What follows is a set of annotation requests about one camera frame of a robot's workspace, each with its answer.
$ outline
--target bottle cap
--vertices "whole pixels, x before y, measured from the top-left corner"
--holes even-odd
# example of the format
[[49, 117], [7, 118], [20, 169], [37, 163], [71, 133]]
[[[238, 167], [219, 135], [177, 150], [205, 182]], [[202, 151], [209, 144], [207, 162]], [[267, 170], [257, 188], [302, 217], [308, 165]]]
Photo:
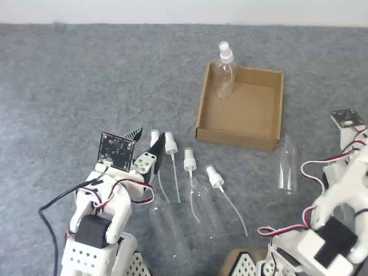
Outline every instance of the bottle cap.
[[151, 147], [159, 140], [160, 131], [158, 129], [151, 130]]
[[171, 131], [165, 132], [165, 152], [168, 155], [172, 155], [178, 152], [178, 146], [175, 143], [174, 135]]
[[234, 56], [229, 46], [229, 42], [222, 41], [219, 43], [220, 59], [223, 63], [228, 64], [234, 61]]
[[192, 148], [184, 149], [184, 170], [195, 171], [197, 169], [196, 160], [194, 158], [194, 152]]
[[206, 172], [208, 174], [209, 182], [211, 183], [212, 187], [219, 188], [221, 185], [225, 183], [224, 179], [216, 171], [213, 165], [211, 164], [207, 165]]

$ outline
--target cardboard box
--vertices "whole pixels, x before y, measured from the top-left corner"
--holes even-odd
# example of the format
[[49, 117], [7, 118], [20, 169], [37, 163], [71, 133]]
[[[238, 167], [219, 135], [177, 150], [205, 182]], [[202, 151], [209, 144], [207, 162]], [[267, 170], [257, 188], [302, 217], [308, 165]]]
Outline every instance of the cardboard box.
[[238, 67], [233, 93], [221, 99], [212, 89], [215, 64], [208, 64], [195, 138], [271, 151], [280, 139], [283, 73]]

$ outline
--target clear plastic bottle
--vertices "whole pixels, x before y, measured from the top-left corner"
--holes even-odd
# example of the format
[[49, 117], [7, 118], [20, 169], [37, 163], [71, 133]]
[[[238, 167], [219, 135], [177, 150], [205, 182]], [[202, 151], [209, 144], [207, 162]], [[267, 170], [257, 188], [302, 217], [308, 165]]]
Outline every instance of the clear plastic bottle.
[[214, 72], [214, 90], [221, 98], [231, 95], [234, 90], [236, 64], [227, 41], [219, 43], [220, 56]]
[[157, 194], [156, 199], [149, 207], [149, 219], [165, 256], [169, 260], [175, 258], [180, 263], [190, 254], [185, 236], [171, 205], [161, 200]]
[[282, 136], [278, 147], [278, 189], [287, 194], [297, 192], [296, 155], [291, 135]]
[[208, 189], [200, 185], [196, 177], [186, 180], [183, 184], [186, 190], [186, 199], [189, 203], [189, 217], [193, 222], [198, 242], [205, 243], [223, 235], [223, 225], [214, 207]]

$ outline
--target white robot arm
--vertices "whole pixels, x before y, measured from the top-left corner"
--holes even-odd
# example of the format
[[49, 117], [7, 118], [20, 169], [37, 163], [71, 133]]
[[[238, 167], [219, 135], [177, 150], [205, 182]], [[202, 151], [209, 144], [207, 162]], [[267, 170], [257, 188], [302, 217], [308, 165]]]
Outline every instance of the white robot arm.
[[[317, 162], [328, 163], [320, 181], [326, 191], [305, 209], [303, 225], [260, 228], [271, 237], [266, 258], [253, 262], [251, 253], [241, 252], [229, 275], [351, 276], [359, 270], [354, 265], [362, 267], [368, 256], [368, 129], [351, 109], [331, 117], [341, 132], [342, 153]], [[332, 215], [342, 204], [354, 210], [355, 230]]]
[[[74, 191], [76, 210], [67, 229], [61, 275], [150, 276], [136, 252], [136, 239], [123, 232], [132, 213], [131, 203], [147, 204], [154, 200], [150, 183], [164, 151], [162, 134], [147, 152], [133, 160], [134, 144], [141, 131], [137, 129], [124, 137], [103, 132], [97, 164], [86, 181], [40, 208], [39, 214], [54, 240], [54, 275], [58, 274], [56, 237], [42, 212]], [[151, 191], [151, 197], [142, 200], [146, 190]]]

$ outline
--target plastic bottle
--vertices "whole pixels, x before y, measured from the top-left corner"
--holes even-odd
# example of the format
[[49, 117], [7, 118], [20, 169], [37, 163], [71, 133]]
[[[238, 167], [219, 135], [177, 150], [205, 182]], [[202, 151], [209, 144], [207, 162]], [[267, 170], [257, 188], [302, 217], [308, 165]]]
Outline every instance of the plastic bottle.
[[208, 189], [199, 184], [196, 177], [187, 178], [183, 185], [196, 242], [207, 243], [222, 236], [224, 233], [223, 225]]
[[236, 64], [227, 41], [219, 43], [220, 57], [214, 72], [214, 89], [221, 98], [229, 97], [234, 89]]
[[297, 192], [296, 154], [291, 135], [282, 136], [278, 147], [278, 189], [287, 194]]
[[181, 263], [190, 255], [189, 248], [171, 206], [172, 204], [163, 201], [156, 194], [154, 202], [149, 207], [149, 219], [158, 239], [157, 243], [166, 258], [175, 259], [177, 263]]

